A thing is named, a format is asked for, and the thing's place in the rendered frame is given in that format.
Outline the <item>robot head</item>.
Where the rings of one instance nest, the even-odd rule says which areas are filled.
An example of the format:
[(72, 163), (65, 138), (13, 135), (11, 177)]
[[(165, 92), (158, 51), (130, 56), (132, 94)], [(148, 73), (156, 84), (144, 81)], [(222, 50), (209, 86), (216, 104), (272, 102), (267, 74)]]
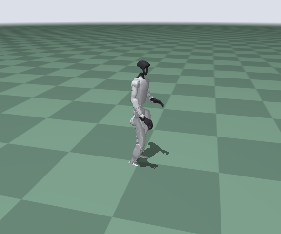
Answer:
[[(148, 73), (148, 67), (150, 66), (150, 64), (144, 60), (139, 61), (137, 63), (137, 67), (140, 67), (143, 70), (143, 73), (139, 73), (139, 75), (137, 76), (138, 78), (141, 76), (142, 79), (145, 79), (144, 75), (147, 75)], [(146, 72), (145, 72), (145, 68), (146, 68)]]

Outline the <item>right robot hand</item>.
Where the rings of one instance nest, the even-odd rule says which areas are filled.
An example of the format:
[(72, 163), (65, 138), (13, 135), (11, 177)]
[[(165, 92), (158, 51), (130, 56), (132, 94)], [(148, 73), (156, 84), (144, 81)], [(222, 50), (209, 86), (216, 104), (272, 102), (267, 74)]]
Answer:
[(144, 123), (147, 125), (148, 130), (151, 130), (153, 128), (153, 123), (152, 120), (146, 118), (146, 116), (144, 116), (144, 118), (139, 117), (142, 121), (144, 121)]

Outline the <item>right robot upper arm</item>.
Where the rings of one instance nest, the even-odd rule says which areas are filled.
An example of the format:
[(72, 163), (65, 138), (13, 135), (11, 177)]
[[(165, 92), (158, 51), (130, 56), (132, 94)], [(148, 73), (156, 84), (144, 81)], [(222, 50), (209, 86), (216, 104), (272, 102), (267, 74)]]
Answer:
[(133, 99), (136, 99), (135, 97), (137, 95), (139, 86), (140, 86), (139, 80), (136, 79), (131, 82), (131, 103), (132, 103)]

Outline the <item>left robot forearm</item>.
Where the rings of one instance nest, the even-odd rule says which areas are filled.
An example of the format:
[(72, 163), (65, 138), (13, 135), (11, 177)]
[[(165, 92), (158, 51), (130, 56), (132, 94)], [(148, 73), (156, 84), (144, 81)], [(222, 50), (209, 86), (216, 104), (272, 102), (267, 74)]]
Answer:
[[(149, 90), (147, 92), (147, 98), (150, 100), (151, 98), (153, 98), (153, 96), (150, 94)], [(153, 103), (153, 101), (150, 100), (151, 103)]]

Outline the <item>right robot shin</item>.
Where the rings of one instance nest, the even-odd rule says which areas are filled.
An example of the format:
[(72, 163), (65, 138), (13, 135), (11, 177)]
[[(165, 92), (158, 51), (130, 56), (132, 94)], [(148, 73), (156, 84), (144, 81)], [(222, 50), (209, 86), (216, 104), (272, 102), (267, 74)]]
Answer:
[(134, 151), (132, 153), (133, 156), (132, 156), (132, 159), (131, 159), (131, 162), (130, 162), (131, 164), (133, 164), (140, 157), (140, 155), (142, 154), (144, 149), (141, 150), (140, 144), (136, 144), (136, 146), (134, 148)]

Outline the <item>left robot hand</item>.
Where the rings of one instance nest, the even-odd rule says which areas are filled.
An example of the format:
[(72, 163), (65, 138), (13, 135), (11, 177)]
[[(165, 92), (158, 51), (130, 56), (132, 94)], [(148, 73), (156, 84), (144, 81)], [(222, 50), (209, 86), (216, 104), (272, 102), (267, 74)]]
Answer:
[(162, 105), (162, 107), (164, 107), (164, 104), (163, 104), (160, 100), (155, 99), (155, 98), (151, 98), (150, 100), (151, 100), (151, 101), (153, 101), (154, 103), (161, 104), (161, 105)]

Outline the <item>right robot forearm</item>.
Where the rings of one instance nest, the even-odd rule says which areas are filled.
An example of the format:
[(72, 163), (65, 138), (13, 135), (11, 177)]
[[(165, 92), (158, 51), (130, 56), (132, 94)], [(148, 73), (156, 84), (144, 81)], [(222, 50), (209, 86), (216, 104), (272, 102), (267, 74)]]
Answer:
[(140, 106), (138, 105), (138, 100), (133, 99), (132, 103), (133, 103), (133, 109), (135, 109), (137, 116), (144, 118), (144, 114), (142, 113)]

